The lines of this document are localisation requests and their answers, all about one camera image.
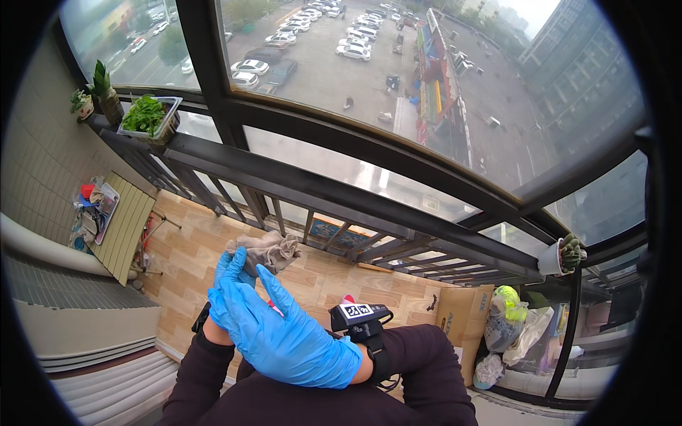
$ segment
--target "person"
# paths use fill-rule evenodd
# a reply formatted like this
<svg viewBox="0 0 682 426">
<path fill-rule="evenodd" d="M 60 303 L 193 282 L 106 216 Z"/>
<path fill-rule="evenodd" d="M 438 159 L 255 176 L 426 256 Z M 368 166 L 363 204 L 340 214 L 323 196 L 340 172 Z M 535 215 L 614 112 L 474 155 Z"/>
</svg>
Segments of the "person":
<svg viewBox="0 0 682 426">
<path fill-rule="evenodd" d="M 218 261 L 209 317 L 158 425 L 477 425 L 458 357 L 440 328 L 383 331 L 389 372 L 402 374 L 402 403 L 369 382 L 374 364 L 364 345 L 334 338 L 259 264 L 278 311 L 264 302 L 245 261 L 243 247 Z M 244 360 L 220 396 L 235 348 Z"/>
</svg>

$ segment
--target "gloved hand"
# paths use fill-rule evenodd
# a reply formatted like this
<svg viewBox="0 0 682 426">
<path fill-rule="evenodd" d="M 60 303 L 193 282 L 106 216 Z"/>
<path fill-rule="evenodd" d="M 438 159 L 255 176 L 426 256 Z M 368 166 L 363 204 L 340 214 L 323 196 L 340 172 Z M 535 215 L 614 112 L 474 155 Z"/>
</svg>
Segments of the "gloved hand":
<svg viewBox="0 0 682 426">
<path fill-rule="evenodd" d="M 262 265 L 256 267 L 258 276 L 283 317 L 253 288 L 233 279 L 245 259 L 246 251 L 240 248 L 219 287 L 209 289 L 213 321 L 230 333 L 246 361 L 264 376 L 306 387 L 348 386 L 362 362 L 360 349 L 348 336 L 332 338 Z"/>
<path fill-rule="evenodd" d="M 230 264 L 232 263 L 232 256 L 230 256 L 227 252 L 222 252 L 222 255 L 220 256 L 220 259 L 218 259 L 218 264 L 216 265 L 216 273 L 213 275 L 213 288 L 218 288 L 218 283 L 222 276 L 225 274 L 225 271 L 229 268 Z M 231 275 L 231 276 L 236 276 L 236 280 L 238 282 L 243 282 L 245 284 L 248 284 L 252 288 L 256 288 L 256 278 L 252 277 L 251 275 L 247 274 L 245 271 L 239 269 L 239 272 L 237 272 L 236 275 Z"/>
</svg>

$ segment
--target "plant pot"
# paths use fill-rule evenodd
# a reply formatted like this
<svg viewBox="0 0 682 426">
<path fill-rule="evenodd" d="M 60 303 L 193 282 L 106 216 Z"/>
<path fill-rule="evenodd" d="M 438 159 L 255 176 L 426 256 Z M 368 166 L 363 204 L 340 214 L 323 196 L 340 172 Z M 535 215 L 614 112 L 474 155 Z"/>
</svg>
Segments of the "plant pot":
<svg viewBox="0 0 682 426">
<path fill-rule="evenodd" d="M 123 129 L 123 124 L 119 125 L 119 129 L 116 131 L 116 133 L 135 138 L 140 142 L 152 145 L 167 144 L 171 138 L 173 138 L 178 126 L 180 125 L 180 115 L 177 112 L 177 107 L 180 106 L 182 98 L 175 96 L 153 96 L 152 98 L 169 105 L 166 116 L 164 117 L 163 121 L 161 121 L 161 125 L 156 132 L 154 132 L 153 136 L 150 136 L 147 132 L 134 132 L 131 130 L 125 130 Z"/>
<path fill-rule="evenodd" d="M 99 96 L 100 107 L 109 124 L 114 125 L 121 122 L 123 119 L 123 106 L 119 100 L 119 96 L 113 87 L 109 86 L 109 91 L 106 94 Z"/>
<path fill-rule="evenodd" d="M 85 120 L 87 117 L 90 117 L 94 110 L 95 106 L 92 103 L 92 96 L 88 95 L 85 105 L 81 106 L 76 112 L 78 113 L 78 116 L 81 120 Z"/>
<path fill-rule="evenodd" d="M 538 253 L 537 269 L 542 275 L 565 275 L 561 272 L 561 263 L 559 262 L 559 245 L 561 241 L 563 241 L 563 238 L 560 238 L 556 243 Z"/>
</svg>

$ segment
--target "dark car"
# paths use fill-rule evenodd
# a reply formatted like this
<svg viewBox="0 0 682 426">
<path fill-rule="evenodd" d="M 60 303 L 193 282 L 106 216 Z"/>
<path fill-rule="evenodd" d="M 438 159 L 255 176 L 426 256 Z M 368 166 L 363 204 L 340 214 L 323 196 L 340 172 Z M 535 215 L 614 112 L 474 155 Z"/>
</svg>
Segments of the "dark car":
<svg viewBox="0 0 682 426">
<path fill-rule="evenodd" d="M 273 65 L 282 60 L 282 53 L 277 49 L 264 47 L 249 50 L 246 55 L 244 55 L 244 60 L 246 61 L 248 59 L 256 59 L 257 61 L 263 61 Z"/>
<path fill-rule="evenodd" d="M 277 90 L 277 87 L 274 87 L 273 85 L 260 85 L 258 90 L 256 90 L 256 93 L 262 93 L 263 95 L 274 95 L 275 90 Z"/>
<path fill-rule="evenodd" d="M 298 61 L 294 59 L 285 59 L 281 64 L 277 65 L 272 69 L 272 75 L 270 76 L 270 83 L 273 86 L 283 85 L 294 71 L 298 68 Z"/>
<path fill-rule="evenodd" d="M 386 12 L 384 12 L 383 10 L 379 10 L 379 9 L 365 9 L 365 12 L 367 12 L 369 14 L 377 14 L 377 15 L 381 16 L 381 18 L 384 18 L 384 19 L 386 19 L 386 17 L 388 16 L 388 14 Z"/>
</svg>

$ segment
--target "wooden floor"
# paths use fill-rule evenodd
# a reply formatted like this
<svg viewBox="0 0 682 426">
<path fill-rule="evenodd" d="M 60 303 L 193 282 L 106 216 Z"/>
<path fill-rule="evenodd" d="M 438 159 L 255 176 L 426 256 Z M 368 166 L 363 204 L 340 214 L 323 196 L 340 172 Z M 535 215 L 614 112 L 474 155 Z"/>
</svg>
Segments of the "wooden floor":
<svg viewBox="0 0 682 426">
<path fill-rule="evenodd" d="M 260 237 L 265 233 L 225 216 L 216 217 L 204 206 L 161 191 L 154 209 L 182 225 L 178 230 L 164 224 L 149 239 L 147 252 L 154 255 L 152 270 L 163 275 L 142 277 L 147 296 L 162 307 L 157 337 L 165 344 L 186 353 L 193 332 L 190 327 L 207 301 L 213 286 L 216 263 L 225 244 L 241 234 Z M 325 328 L 329 328 L 327 309 L 337 305 L 344 294 L 358 303 L 383 303 L 395 314 L 387 326 L 434 324 L 434 294 L 440 296 L 442 284 L 397 272 L 374 271 L 356 267 L 345 258 L 299 245 L 303 257 L 277 277 L 296 301 Z M 257 281 L 256 291 L 266 301 L 267 293 Z M 228 375 L 236 376 L 240 355 L 230 365 Z"/>
</svg>

